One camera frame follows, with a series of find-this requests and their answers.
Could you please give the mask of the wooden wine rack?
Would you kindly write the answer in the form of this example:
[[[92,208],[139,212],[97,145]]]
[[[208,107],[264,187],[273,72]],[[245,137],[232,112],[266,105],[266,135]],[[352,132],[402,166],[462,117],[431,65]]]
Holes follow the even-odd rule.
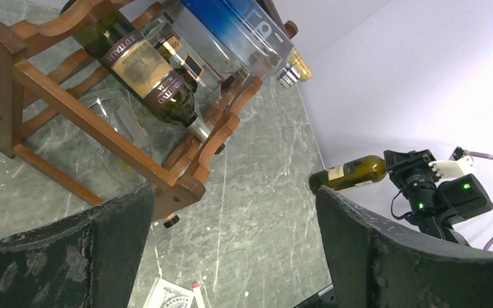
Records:
[[[206,192],[212,158],[239,125],[239,112],[297,53],[245,24],[230,47],[180,1],[157,1],[129,21],[125,1],[69,1],[35,24],[0,21],[0,152],[19,157],[89,205],[109,200],[28,146],[54,119],[71,124],[92,153],[105,188],[149,183],[153,218]]]

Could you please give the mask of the white printed card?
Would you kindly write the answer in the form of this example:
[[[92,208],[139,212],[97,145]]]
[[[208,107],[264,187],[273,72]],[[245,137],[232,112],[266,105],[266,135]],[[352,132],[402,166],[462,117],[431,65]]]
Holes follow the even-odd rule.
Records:
[[[190,308],[194,300],[191,290],[156,278],[149,295],[143,305],[144,308]]]

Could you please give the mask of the white pen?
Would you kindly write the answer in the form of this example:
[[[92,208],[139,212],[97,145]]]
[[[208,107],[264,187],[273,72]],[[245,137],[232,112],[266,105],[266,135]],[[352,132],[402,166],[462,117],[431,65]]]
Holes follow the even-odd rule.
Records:
[[[201,291],[201,285],[197,282],[194,282],[192,285],[192,291],[194,293],[196,307],[197,308],[205,308],[205,302],[204,302],[202,291]]]

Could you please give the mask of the dark bottle gold label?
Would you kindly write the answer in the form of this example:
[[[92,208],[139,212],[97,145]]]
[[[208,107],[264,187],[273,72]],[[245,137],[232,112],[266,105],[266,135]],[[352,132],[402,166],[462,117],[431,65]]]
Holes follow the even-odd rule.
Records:
[[[200,85],[203,86],[201,75],[204,73],[204,68],[188,45],[173,34],[163,38],[155,38],[153,42],[155,43],[155,49],[181,75],[190,89],[197,93]]]

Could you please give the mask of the blue square bottle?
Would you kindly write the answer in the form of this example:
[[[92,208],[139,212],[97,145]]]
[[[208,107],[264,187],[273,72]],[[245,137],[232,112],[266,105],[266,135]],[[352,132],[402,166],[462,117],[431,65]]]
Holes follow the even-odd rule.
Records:
[[[260,80],[290,88],[300,80],[290,63],[296,50],[258,1],[164,1],[168,15],[192,43],[219,48]]]

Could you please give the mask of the clear bottle lower rack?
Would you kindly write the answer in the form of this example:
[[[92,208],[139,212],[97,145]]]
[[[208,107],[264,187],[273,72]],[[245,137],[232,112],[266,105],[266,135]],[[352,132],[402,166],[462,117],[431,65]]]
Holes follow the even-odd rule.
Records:
[[[148,132],[132,110],[127,94],[120,90],[95,90],[83,95],[79,101],[104,120],[113,131],[121,134],[149,157],[153,159],[159,157],[157,150],[151,143]],[[95,147],[96,155],[102,159],[105,167],[118,173],[133,171],[128,164],[103,147],[96,139],[90,135],[87,138]]]

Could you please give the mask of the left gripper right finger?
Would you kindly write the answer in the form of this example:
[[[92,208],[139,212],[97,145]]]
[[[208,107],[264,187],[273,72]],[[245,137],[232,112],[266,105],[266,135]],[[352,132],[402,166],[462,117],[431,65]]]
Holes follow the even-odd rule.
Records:
[[[493,307],[493,252],[421,234],[327,187],[316,214],[337,307]]]

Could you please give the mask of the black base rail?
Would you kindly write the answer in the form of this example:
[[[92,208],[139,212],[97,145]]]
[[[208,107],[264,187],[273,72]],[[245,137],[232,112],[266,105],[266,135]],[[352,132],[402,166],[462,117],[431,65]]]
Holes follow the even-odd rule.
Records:
[[[337,308],[334,287],[332,284],[306,298],[294,308]]]

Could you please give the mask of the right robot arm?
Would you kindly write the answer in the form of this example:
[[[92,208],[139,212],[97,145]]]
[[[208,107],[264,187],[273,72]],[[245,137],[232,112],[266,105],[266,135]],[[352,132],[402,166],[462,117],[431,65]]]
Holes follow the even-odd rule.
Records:
[[[410,204],[410,211],[396,220],[406,220],[423,234],[467,245],[453,226],[485,214],[493,202],[473,175],[473,159],[457,147],[448,160],[437,160],[430,150],[383,153],[391,182]]]

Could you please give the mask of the green wine bottle white label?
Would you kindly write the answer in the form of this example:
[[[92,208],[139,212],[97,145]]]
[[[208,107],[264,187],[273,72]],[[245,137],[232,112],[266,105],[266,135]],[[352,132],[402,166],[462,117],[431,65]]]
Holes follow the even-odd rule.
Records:
[[[309,177],[309,188],[313,194],[316,194],[323,185],[335,191],[345,191],[378,183],[385,176],[385,160],[377,155],[367,155],[313,173]]]

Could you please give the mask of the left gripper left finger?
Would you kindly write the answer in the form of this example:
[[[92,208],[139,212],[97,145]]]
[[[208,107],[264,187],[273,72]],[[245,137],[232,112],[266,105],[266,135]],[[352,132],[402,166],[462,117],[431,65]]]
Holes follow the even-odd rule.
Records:
[[[126,307],[154,208],[141,185],[0,239],[0,307]]]

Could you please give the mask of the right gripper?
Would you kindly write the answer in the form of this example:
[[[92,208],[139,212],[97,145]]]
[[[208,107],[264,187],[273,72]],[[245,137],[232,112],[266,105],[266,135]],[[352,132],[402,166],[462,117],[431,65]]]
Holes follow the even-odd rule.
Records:
[[[438,175],[429,165],[435,161],[430,150],[407,153],[385,150],[383,155],[386,172],[398,189],[406,189],[414,181],[431,184],[438,182]]]

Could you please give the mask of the green bottle brown label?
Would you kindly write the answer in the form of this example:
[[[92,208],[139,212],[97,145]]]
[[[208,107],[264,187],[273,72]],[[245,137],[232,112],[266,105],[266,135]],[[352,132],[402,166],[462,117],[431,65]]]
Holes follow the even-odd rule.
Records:
[[[84,50],[119,80],[160,121],[180,125],[201,143],[211,134],[198,112],[195,91],[182,75],[118,10],[74,34]]]

